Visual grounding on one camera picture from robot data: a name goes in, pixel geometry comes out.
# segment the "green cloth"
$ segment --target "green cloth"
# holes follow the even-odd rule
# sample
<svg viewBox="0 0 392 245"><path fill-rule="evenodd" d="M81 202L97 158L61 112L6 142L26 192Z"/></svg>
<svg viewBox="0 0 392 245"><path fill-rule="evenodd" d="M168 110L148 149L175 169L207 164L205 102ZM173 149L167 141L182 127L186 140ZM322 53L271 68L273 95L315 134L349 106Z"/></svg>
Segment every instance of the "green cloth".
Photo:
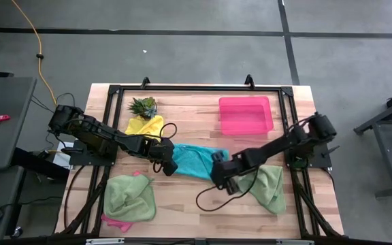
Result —
<svg viewBox="0 0 392 245"><path fill-rule="evenodd" d="M241 192L249 189L255 178L255 172L239 178L238 187ZM258 202L274 214L282 214L286 210L284 198L284 175L282 167L261 166L257 180L249 191Z"/></svg>
<svg viewBox="0 0 392 245"><path fill-rule="evenodd" d="M138 222L154 218L154 191L144 175L117 176L107 181L103 212L116 221Z"/></svg>

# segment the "concrete floor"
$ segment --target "concrete floor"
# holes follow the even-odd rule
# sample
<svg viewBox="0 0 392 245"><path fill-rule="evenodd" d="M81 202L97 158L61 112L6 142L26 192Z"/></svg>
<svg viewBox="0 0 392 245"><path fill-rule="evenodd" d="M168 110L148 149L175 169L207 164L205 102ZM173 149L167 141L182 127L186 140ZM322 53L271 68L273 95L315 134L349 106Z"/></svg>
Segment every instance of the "concrete floor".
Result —
<svg viewBox="0 0 392 245"><path fill-rule="evenodd" d="M18 2L37 27L282 31L276 0ZM290 31L392 33L390 0L284 0L284 4ZM10 1L0 1L0 26L28 24ZM91 83L141 82L144 76L152 82L241 84L246 74L252 74L257 84L292 84L283 37L41 37L47 81L57 95L73 93L81 108ZM392 97L392 39L299 37L292 43L300 84L312 87L317 110L328 115L338 131L330 146L341 145L331 158L346 235L392 242L392 197L374 198L376 191L391 186L376 140L371 132L359 137L352 131L383 110ZM0 71L38 77L36 53L34 35L0 33ZM52 105L40 82L35 96ZM70 103L70 98L63 99ZM32 104L18 146L47 147L44 138L50 116ZM49 188L62 191L58 185ZM29 230L25 235L52 232L56 214L41 215L37 220L21 220ZM38 227L41 220L49 221L48 225Z"/></svg>

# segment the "pink container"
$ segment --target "pink container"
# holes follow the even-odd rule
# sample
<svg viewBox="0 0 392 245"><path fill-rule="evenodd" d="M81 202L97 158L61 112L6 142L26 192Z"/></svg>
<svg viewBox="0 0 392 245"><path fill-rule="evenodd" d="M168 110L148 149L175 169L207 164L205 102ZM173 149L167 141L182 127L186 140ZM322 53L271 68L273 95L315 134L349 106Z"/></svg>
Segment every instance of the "pink container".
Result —
<svg viewBox="0 0 392 245"><path fill-rule="evenodd" d="M218 104L220 129L225 135L260 134L273 129L267 97L223 97Z"/></svg>

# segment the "wooden table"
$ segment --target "wooden table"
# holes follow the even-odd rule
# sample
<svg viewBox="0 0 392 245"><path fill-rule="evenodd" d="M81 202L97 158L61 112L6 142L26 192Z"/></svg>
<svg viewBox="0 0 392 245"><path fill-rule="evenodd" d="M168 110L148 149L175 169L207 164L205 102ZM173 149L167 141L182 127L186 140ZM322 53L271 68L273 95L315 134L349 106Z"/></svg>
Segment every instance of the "wooden table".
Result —
<svg viewBox="0 0 392 245"><path fill-rule="evenodd" d="M92 84L86 114L98 120L102 119L109 85ZM312 115L315 112L315 106L311 88L293 86L293 91L299 120ZM121 131L125 131L128 119L133 116L127 109L132 98L149 96L157 100L158 113L164 117L165 123L172 122L177 125L178 133L172 139L175 144L226 148L229 154L232 154L248 147L260 147L283 135L279 100L273 92L125 91L118 126ZM233 137L222 135L218 99L228 96L268 96L274 120L273 131L267 135L235 135ZM291 124L291 113L287 101L286 107ZM114 108L115 105L112 106L109 125L114 117ZM172 131L173 127L166 128L165 135ZM266 164L284 166L283 153L268 159ZM134 224L126 233L121 233L118 228L109 227L102 222L101 237L300 238L291 176L286 167L284 167L284 193L287 211L279 215L271 214L261 207L252 195L236 199L215 212L204 212L196 206L195 198L200 191L213 185L210 181L178 174L167 177L163 172L156 174L152 170L152 164L147 160L130 157L119 150L110 177L122 174L131 175L134 171L139 171L154 179L152 187L157 203L157 215L152 221ZM86 201L91 172L92 167L85 167L73 184L67 207L68 223L74 219ZM67 186L74 173L75 171L71 171ZM309 169L309 175L317 208L336 231L343 233L331 179L320 169ZM199 202L205 208L214 208L229 198L226 191L213 190L204 193ZM311 232L309 211L304 203L303 206L307 228ZM95 204L91 212L89 231L93 226L96 210ZM63 230L63 206L60 210L56 232L61 230Z"/></svg>

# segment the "pink towel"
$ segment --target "pink towel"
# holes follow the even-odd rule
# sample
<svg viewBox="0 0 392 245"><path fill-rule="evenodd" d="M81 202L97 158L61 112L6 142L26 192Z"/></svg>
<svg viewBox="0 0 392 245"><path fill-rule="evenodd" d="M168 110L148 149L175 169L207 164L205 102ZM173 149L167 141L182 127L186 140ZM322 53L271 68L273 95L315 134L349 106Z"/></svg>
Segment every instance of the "pink towel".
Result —
<svg viewBox="0 0 392 245"><path fill-rule="evenodd" d="M138 171L135 171L133 176L140 175ZM111 218L108 218L105 214L101 215L101 220L107 222L108 226L114 226L118 227L123 233L127 232L129 228L133 225L135 222L124 222L124 221L119 221L119 220L114 220Z"/></svg>

